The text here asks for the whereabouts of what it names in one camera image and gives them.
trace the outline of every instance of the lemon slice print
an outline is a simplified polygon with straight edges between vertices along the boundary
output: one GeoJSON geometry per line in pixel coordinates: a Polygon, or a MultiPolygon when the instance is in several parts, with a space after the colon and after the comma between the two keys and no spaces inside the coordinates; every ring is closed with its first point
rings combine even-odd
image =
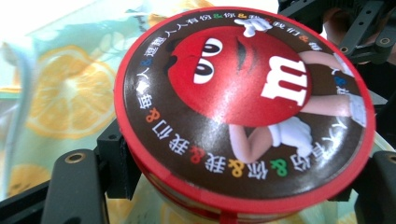
{"type": "Polygon", "coordinates": [[[67,46],[47,52],[27,126],[54,138],[80,138],[96,133],[114,118],[114,71],[83,50],[67,46]]]}
{"type": "Polygon", "coordinates": [[[110,223],[124,223],[135,205],[135,200],[106,199],[110,223]]]}
{"type": "Polygon", "coordinates": [[[12,168],[7,196],[22,193],[50,179],[50,172],[39,165],[21,164],[12,168]]]}

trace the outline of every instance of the black metal bracket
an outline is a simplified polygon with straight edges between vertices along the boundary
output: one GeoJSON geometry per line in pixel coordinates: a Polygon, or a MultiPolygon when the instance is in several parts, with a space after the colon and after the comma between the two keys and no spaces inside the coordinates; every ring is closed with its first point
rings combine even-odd
{"type": "Polygon", "coordinates": [[[379,151],[353,183],[358,223],[392,224],[396,220],[396,153],[379,151]]]}
{"type": "Polygon", "coordinates": [[[0,223],[108,223],[106,198],[132,199],[141,176],[116,120],[97,148],[63,154],[51,180],[0,202],[0,223]]]}
{"type": "Polygon", "coordinates": [[[390,12],[389,20],[375,42],[364,44],[373,35],[375,27],[388,10],[395,7],[389,0],[279,0],[279,14],[297,20],[318,33],[322,32],[323,14],[332,7],[348,11],[351,24],[339,49],[352,63],[384,63],[396,43],[396,10],[390,12]]]}

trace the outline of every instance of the patterned tablecloth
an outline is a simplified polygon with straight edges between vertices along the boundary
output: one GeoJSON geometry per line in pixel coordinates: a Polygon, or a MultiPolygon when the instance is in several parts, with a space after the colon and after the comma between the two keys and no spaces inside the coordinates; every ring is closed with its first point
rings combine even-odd
{"type": "MultiPolygon", "coordinates": [[[[115,118],[120,60],[141,34],[169,15],[216,2],[173,1],[157,11],[146,3],[112,19],[0,40],[0,200],[50,179],[53,163],[65,152],[96,146],[115,118]]],[[[250,7],[243,2],[237,6],[250,7]]],[[[378,150],[393,149],[378,135],[373,151],[378,150]]],[[[355,223],[356,196],[273,223],[355,223]]],[[[111,223],[214,223],[175,208],[143,176],[131,201],[108,200],[108,209],[111,223]]]]}

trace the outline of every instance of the cartoon character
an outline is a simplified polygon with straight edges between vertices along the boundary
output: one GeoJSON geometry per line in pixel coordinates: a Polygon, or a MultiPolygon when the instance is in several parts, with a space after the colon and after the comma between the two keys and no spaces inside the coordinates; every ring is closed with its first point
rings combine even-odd
{"type": "Polygon", "coordinates": [[[300,112],[352,117],[365,125],[361,97],[310,95],[306,64],[327,65],[352,76],[336,54],[313,50],[296,53],[265,33],[272,26],[263,19],[235,23],[245,28],[209,28],[183,39],[173,51],[177,61],[168,75],[186,105],[229,124],[238,160],[252,163],[280,144],[296,147],[300,157],[309,156],[313,149],[311,131],[295,117],[300,112]],[[249,137],[247,126],[255,127],[249,137]]]}

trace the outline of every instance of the m&m's tin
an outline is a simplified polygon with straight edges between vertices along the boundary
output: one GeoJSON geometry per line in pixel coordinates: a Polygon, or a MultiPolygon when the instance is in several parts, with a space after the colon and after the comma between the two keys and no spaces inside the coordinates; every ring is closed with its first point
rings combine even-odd
{"type": "Polygon", "coordinates": [[[192,10],[148,30],[120,65],[115,103],[148,180],[222,222],[331,198],[374,142],[370,96],[347,58],[298,22],[250,8],[192,10]]]}

